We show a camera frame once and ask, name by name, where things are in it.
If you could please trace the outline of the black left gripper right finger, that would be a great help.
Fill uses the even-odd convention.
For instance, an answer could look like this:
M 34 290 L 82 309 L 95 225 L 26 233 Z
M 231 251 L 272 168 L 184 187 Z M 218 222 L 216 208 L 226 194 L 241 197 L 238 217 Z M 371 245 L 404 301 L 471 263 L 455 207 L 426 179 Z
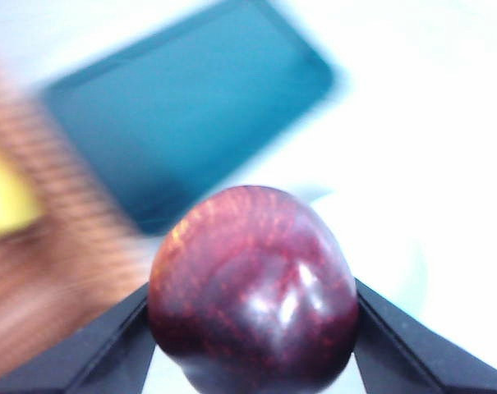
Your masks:
M 368 393 L 497 393 L 497 369 L 356 281 L 354 355 Z

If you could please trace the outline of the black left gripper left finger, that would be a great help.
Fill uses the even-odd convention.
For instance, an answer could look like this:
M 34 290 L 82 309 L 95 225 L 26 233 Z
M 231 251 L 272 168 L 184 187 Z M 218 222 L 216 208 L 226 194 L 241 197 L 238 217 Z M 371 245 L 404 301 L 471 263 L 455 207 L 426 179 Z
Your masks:
M 140 393 L 155 342 L 148 286 L 0 378 L 0 393 Z

